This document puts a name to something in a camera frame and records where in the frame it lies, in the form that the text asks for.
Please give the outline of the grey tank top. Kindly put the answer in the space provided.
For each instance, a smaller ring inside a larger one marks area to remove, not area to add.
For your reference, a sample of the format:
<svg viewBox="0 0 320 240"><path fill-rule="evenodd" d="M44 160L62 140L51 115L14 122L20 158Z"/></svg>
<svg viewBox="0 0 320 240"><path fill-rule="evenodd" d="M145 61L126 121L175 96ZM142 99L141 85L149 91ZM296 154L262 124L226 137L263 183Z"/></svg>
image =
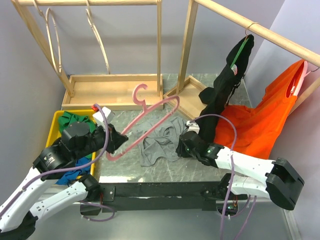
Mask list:
<svg viewBox="0 0 320 240"><path fill-rule="evenodd" d="M176 153L179 137L186 129L186 120L180 116L171 116L153 130L130 152L141 167L151 167L163 158L169 162L180 159Z"/></svg>

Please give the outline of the pink plastic hanger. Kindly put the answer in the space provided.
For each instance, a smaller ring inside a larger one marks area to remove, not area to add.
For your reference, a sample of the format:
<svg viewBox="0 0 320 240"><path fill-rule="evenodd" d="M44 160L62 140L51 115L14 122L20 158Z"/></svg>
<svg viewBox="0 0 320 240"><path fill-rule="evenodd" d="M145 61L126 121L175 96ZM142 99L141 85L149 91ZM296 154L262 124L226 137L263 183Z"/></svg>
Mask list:
<svg viewBox="0 0 320 240"><path fill-rule="evenodd" d="M128 146L124 151L122 151L121 153L119 153L118 155L112 156L110 153L106 153L106 158L109 161L115 162L117 161L119 158L121 158L122 156L124 156L125 154L127 154L130 150L132 150L134 147L136 147L140 142L142 142L147 136L149 136L152 131L154 131L157 127L159 127L162 123L164 123L173 113L175 113L179 106L180 106L180 97L178 95L173 95L170 96L168 98L165 98L161 101L156 102L155 104L151 105L151 106L147 106L146 104L146 100L142 99L139 100L138 99L138 91L140 89L144 89L146 90L148 88L148 85L145 83L140 83L138 84L133 92L132 92L132 100L133 102L142 107L142 112L133 120L131 121L128 126L121 132L122 135L126 135L126 133L135 125L137 124L144 116L148 115L149 113L151 113L152 111L154 111L158 106L168 103L170 101L175 100L176 101L176 105L173 107L173 109L167 113L158 123L156 123L155 125L153 125L148 131L146 131L142 136L140 136L136 141L134 141L130 146Z"/></svg>

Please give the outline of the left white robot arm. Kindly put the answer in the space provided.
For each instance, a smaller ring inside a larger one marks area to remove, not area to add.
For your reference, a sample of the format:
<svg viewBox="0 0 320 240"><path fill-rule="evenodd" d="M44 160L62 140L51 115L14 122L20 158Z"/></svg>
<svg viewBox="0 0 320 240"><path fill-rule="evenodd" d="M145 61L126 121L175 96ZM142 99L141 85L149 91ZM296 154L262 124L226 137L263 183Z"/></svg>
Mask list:
<svg viewBox="0 0 320 240"><path fill-rule="evenodd" d="M84 174L67 189L39 199L78 160L98 150L113 154L127 140L112 124L90 131L87 123L75 122L64 129L53 145L40 153L23 182L0 207L0 238L26 240L40 221L75 202L99 198L100 184L91 174Z"/></svg>

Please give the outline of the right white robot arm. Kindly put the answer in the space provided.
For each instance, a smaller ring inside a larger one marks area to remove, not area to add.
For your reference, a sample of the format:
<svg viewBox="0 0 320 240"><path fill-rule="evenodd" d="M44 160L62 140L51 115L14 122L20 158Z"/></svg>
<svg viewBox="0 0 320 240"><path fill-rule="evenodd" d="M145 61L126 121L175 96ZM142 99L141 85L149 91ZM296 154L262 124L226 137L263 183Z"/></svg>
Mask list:
<svg viewBox="0 0 320 240"><path fill-rule="evenodd" d="M284 158L260 159L217 143L209 144L195 131L180 135L176 152L183 158L196 158L205 166L235 171L234 176L227 174L221 180L219 193L224 199L231 199L234 195L257 196L292 211L305 184Z"/></svg>

